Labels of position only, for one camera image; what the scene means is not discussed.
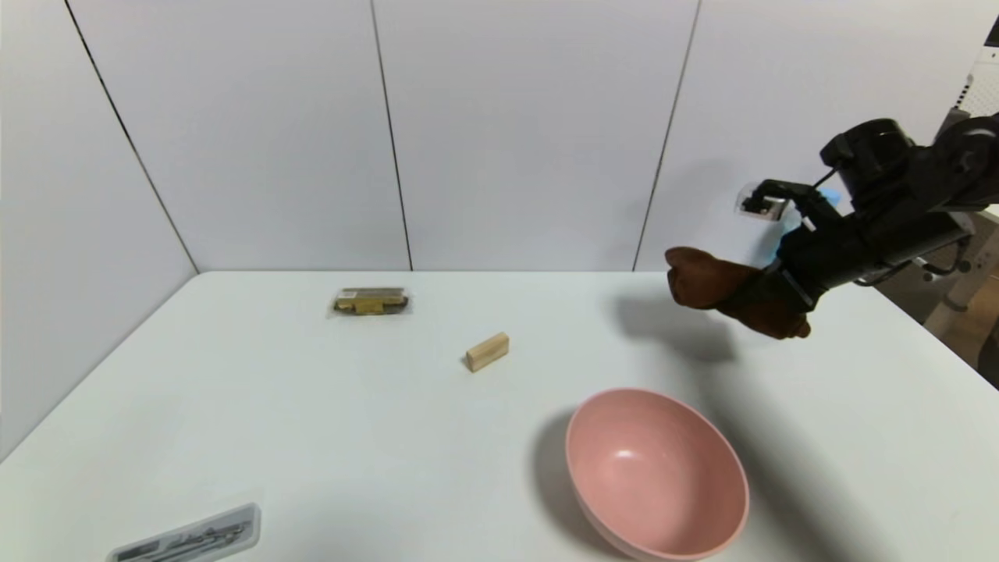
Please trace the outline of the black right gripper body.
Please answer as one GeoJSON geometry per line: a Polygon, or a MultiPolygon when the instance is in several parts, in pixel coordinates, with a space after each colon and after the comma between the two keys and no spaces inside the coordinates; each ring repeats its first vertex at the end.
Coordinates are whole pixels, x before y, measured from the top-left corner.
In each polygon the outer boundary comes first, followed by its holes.
{"type": "Polygon", "coordinates": [[[863,277],[868,266],[864,227],[842,219],[814,229],[802,223],[785,233],[764,272],[781,272],[784,302],[792,311],[809,312],[826,292],[863,277]]]}

